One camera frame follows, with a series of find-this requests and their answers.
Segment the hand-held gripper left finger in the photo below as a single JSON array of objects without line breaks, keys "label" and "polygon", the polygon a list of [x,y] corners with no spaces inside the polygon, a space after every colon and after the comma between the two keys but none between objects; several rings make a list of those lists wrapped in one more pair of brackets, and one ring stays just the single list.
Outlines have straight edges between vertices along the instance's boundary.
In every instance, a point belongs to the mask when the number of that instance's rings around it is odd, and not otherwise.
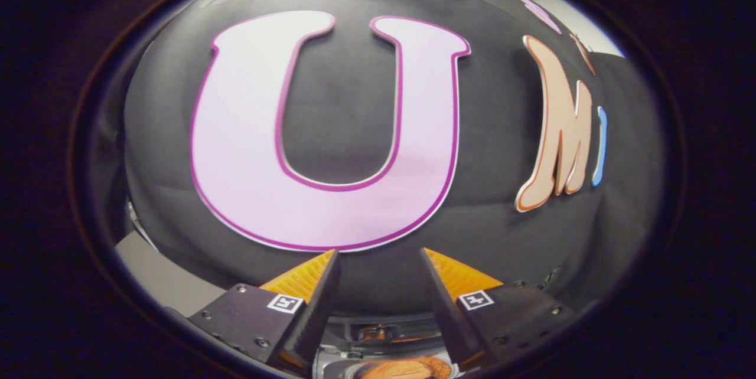
[{"label": "hand-held gripper left finger", "polygon": [[330,250],[264,285],[235,284],[188,320],[251,360],[307,375],[340,275],[340,253]]}]

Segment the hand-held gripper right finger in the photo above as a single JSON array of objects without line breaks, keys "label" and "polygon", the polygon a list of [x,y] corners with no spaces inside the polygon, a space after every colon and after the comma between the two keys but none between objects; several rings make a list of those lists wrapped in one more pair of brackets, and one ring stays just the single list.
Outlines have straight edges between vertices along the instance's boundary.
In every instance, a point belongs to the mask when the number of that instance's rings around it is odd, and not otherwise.
[{"label": "hand-held gripper right finger", "polygon": [[447,353],[465,370],[511,365],[574,319],[572,308],[538,287],[502,282],[429,248],[419,257]]}]

